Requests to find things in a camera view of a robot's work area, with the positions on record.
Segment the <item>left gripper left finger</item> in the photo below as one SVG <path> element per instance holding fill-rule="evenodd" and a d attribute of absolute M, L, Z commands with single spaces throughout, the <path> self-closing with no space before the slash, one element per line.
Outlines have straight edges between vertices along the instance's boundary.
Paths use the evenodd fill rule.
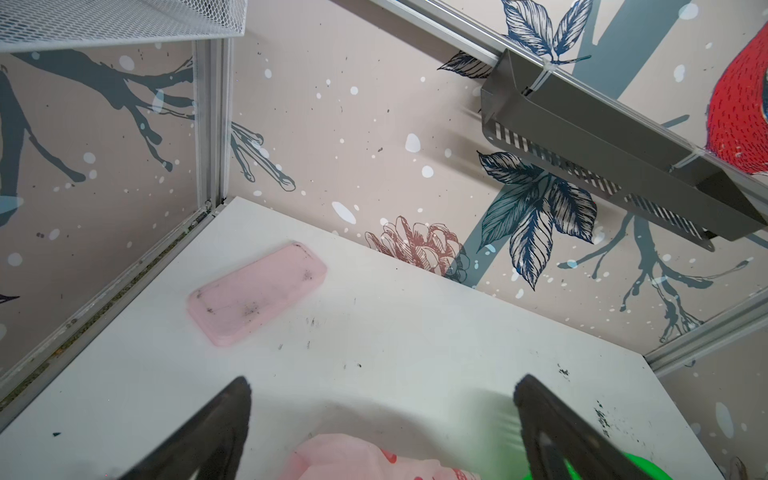
<path fill-rule="evenodd" d="M 248 436 L 251 406 L 251 387 L 239 376 L 122 477 L 234 479 Z"/>

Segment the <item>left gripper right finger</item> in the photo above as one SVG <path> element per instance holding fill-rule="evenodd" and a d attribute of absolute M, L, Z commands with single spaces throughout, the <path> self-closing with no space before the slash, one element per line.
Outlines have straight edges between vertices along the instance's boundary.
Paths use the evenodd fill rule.
<path fill-rule="evenodd" d="M 520 380 L 513 401 L 533 479 L 649 477 L 536 377 Z"/>

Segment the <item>pink plastic bag with fruit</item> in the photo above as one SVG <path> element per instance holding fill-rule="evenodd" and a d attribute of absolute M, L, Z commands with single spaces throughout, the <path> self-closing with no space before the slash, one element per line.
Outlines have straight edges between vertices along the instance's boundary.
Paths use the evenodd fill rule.
<path fill-rule="evenodd" d="M 345 434 L 321 434 L 300 444 L 279 479 L 480 479 L 438 460 L 398 456 L 365 440 Z"/>

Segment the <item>pink rectangular lid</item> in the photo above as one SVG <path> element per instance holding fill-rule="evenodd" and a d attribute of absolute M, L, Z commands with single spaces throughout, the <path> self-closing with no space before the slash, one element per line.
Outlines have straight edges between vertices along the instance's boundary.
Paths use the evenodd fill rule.
<path fill-rule="evenodd" d="M 317 290 L 328 268 L 293 242 L 194 290 L 187 312 L 218 347 L 231 346 Z"/>

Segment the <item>black hanging wall basket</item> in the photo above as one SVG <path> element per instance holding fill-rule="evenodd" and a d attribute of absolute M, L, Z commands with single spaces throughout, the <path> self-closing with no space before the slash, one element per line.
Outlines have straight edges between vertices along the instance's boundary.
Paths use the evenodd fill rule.
<path fill-rule="evenodd" d="M 767 227 L 734 168 L 549 64 L 505 51 L 481 114 L 497 148 L 706 250 Z"/>

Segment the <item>aluminium horizontal frame bar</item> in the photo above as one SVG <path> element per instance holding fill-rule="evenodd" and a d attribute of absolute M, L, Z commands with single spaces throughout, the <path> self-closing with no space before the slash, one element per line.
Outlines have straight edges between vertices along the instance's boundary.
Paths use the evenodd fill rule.
<path fill-rule="evenodd" d="M 537 67 L 550 63 L 528 52 L 523 47 L 513 44 L 512 41 L 442 1 L 375 0 L 374 4 L 491 67 L 496 66 L 505 53 L 514 53 Z M 694 147 L 693 143 L 598 92 L 558 66 L 554 65 L 552 69 L 557 78 L 589 94 L 611 109 L 685 147 Z"/>

